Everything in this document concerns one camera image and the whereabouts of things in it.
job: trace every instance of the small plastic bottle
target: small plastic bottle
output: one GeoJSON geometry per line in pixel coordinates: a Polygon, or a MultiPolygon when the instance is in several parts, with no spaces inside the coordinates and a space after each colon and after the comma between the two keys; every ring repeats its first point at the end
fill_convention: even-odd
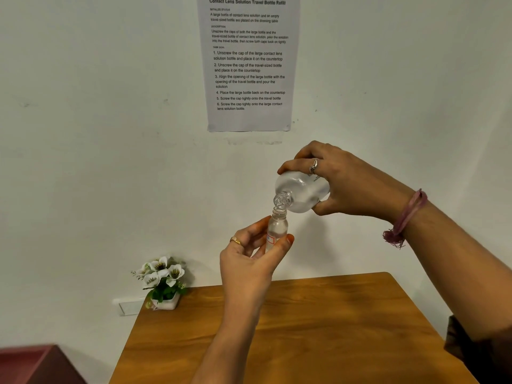
{"type": "Polygon", "coordinates": [[[274,207],[272,218],[268,222],[267,245],[265,252],[268,252],[278,242],[278,240],[286,236],[288,233],[288,221],[286,220],[286,209],[278,209],[274,207]]]}
{"type": "Polygon", "coordinates": [[[330,192],[329,182],[318,175],[287,171],[275,182],[274,205],[293,213],[305,213],[330,192]]]}

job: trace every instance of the forearm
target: forearm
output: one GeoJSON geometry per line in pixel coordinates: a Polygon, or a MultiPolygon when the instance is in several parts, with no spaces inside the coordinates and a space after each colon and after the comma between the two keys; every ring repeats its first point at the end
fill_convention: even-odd
{"type": "Polygon", "coordinates": [[[221,326],[191,384],[241,384],[258,314],[225,310],[221,326]]]}
{"type": "Polygon", "coordinates": [[[512,326],[512,271],[492,253],[430,203],[403,234],[474,341],[512,326]]]}

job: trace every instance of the white flower pot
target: white flower pot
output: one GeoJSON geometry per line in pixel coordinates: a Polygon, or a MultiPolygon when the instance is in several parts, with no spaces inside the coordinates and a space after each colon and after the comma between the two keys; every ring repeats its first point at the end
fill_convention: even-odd
{"type": "Polygon", "coordinates": [[[180,300],[180,294],[177,292],[174,294],[173,298],[169,301],[162,301],[162,303],[159,303],[156,299],[151,299],[151,302],[153,302],[153,305],[158,310],[174,310],[176,308],[176,305],[178,304],[178,301],[180,300]]]}

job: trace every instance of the pink thread bracelet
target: pink thread bracelet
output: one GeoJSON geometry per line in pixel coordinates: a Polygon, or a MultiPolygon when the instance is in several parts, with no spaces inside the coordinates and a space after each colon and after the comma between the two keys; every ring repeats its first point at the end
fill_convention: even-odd
{"type": "Polygon", "coordinates": [[[413,198],[403,209],[400,218],[397,219],[395,225],[393,225],[393,229],[386,230],[382,234],[382,237],[391,245],[401,249],[404,241],[406,240],[402,235],[402,231],[405,229],[409,220],[413,218],[414,213],[425,206],[427,200],[428,197],[423,191],[421,191],[421,189],[415,192],[413,198]]]}

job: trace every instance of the white wall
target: white wall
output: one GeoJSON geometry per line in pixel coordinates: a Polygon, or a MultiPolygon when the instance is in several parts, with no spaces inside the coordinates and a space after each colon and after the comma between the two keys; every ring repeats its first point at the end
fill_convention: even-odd
{"type": "MultiPolygon", "coordinates": [[[[1,345],[56,342],[106,383],[134,321],[111,299],[140,293],[129,271],[173,253],[196,285],[220,283],[219,251],[270,212],[275,170],[312,139],[510,250],[496,157],[510,156],[509,0],[303,0],[292,130],[258,134],[206,131],[195,8],[0,0],[1,345]]],[[[382,241],[386,223],[289,221],[276,278],[389,271],[443,331],[442,302],[412,252],[382,241]]]]}

